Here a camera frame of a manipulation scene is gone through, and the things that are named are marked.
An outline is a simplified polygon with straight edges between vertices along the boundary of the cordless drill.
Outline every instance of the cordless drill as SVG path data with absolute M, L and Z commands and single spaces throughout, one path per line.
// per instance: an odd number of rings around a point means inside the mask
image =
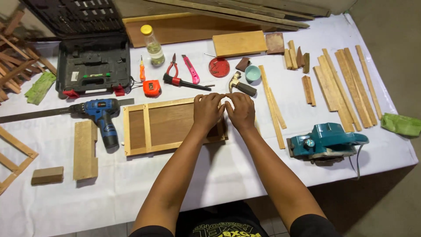
M 112 124 L 111 115 L 120 111 L 117 99 L 91 100 L 69 107 L 71 113 L 86 113 L 94 116 L 94 122 L 101 131 L 105 148 L 118 146 L 117 131 Z

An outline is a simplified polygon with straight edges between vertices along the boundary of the person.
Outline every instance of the person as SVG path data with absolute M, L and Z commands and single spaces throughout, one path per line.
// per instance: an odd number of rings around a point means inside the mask
M 218 108 L 221 99 L 228 97 Z M 243 138 L 257 173 L 291 237 L 336 237 L 318 203 L 287 165 L 266 144 L 254 126 L 253 100 L 243 93 L 198 95 L 194 123 L 180 147 L 159 173 L 133 224 L 130 237 L 267 237 L 244 202 L 180 213 L 203 139 L 227 110 Z

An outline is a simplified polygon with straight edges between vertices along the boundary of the green cloth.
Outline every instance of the green cloth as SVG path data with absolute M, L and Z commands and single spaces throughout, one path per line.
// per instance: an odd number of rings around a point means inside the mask
M 41 77 L 36 81 L 25 96 L 28 97 L 27 102 L 39 105 L 44 99 L 51 85 L 56 81 L 56 76 L 49 72 L 43 72 Z
M 402 135 L 419 136 L 421 132 L 421 120 L 397 114 L 384 113 L 381 118 L 381 127 Z

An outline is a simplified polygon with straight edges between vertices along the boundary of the pliers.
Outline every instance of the pliers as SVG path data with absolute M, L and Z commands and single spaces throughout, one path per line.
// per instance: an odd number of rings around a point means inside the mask
M 168 75 L 170 75 L 170 69 L 173 66 L 176 68 L 176 75 L 174 76 L 176 78 L 179 75 L 179 69 L 178 69 L 177 64 L 176 64 L 176 54 L 175 53 L 174 53 L 174 56 L 173 56 L 173 60 L 171 61 L 171 64 L 170 64 L 170 66 L 167 69 L 167 74 Z

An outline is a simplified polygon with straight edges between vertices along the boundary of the plastic bottle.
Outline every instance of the plastic bottle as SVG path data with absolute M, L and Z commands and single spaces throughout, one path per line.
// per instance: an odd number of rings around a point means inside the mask
M 140 28 L 140 32 L 145 36 L 146 49 L 151 56 L 152 65 L 161 65 L 165 62 L 165 56 L 162 52 L 161 44 L 155 38 L 154 32 L 150 25 L 144 25 Z

